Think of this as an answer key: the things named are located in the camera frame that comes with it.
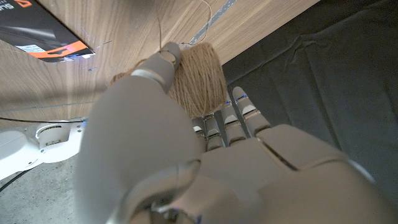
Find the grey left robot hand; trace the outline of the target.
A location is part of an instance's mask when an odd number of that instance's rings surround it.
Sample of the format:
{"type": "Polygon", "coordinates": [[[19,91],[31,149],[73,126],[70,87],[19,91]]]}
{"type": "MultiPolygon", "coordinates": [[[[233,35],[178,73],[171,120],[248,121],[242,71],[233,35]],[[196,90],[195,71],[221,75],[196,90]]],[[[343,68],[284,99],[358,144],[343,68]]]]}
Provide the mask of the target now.
{"type": "Polygon", "coordinates": [[[397,209],[346,154],[271,126],[241,88],[222,98],[228,133],[192,123],[180,79],[213,54],[177,44],[116,75],[88,117],[77,156],[78,223],[396,223],[397,209]]]}

